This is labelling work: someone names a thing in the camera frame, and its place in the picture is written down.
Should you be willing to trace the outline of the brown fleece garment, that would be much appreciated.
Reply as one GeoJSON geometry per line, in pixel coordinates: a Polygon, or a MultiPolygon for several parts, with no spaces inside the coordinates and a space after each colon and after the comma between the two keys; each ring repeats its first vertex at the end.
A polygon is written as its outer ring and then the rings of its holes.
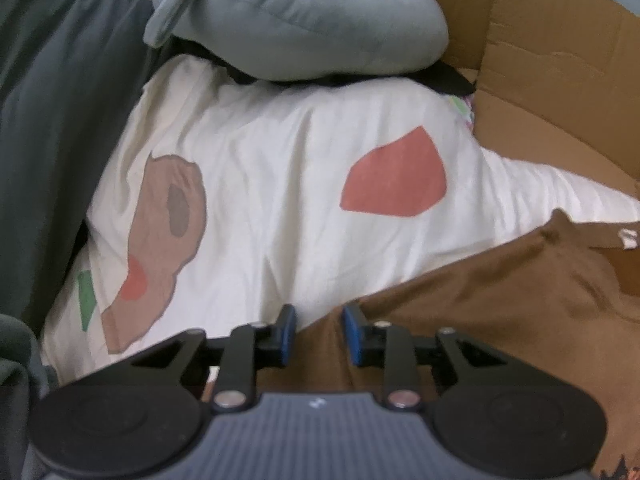
{"type": "Polygon", "coordinates": [[[267,284],[297,304],[303,328],[292,363],[258,376],[262,391],[374,388],[380,374],[347,361],[340,307],[431,336],[451,326],[582,387],[604,407],[608,436],[594,471],[639,474],[639,219],[546,212],[521,233],[436,248],[434,233],[400,240],[343,233],[305,252],[299,284],[267,284]]]}

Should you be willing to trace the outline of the white bear print bedsheet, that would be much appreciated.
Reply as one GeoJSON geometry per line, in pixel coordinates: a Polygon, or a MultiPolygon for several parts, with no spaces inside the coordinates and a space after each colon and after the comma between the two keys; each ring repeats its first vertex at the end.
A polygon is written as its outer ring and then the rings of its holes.
{"type": "Polygon", "coordinates": [[[49,312],[60,382],[189,328],[299,326],[514,240],[561,209],[623,222],[639,203],[474,138],[474,101],[407,78],[238,84],[181,55],[146,84],[49,312]]]}

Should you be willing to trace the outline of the grey-blue crumpled garment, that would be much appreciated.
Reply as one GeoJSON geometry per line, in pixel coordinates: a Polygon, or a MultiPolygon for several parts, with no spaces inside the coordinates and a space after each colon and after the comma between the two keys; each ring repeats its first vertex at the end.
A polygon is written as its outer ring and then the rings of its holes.
{"type": "Polygon", "coordinates": [[[1,315],[1,478],[42,479],[47,468],[29,443],[32,408],[58,385],[44,365],[32,330],[13,316],[1,315]]]}

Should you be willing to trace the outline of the grey neck pillow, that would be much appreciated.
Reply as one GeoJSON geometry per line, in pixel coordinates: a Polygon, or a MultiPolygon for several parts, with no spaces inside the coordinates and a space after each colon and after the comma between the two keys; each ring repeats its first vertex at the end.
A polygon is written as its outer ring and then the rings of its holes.
{"type": "Polygon", "coordinates": [[[394,76],[437,62],[449,44],[436,0],[152,0],[143,40],[193,41],[269,81],[394,76]]]}

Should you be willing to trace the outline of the brown cardboard box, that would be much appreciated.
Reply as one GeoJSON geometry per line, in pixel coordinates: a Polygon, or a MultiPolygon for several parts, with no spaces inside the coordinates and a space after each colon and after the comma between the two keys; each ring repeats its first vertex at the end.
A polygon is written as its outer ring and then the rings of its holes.
{"type": "Polygon", "coordinates": [[[502,156],[639,193],[639,19],[614,0],[437,0],[502,156]]]}

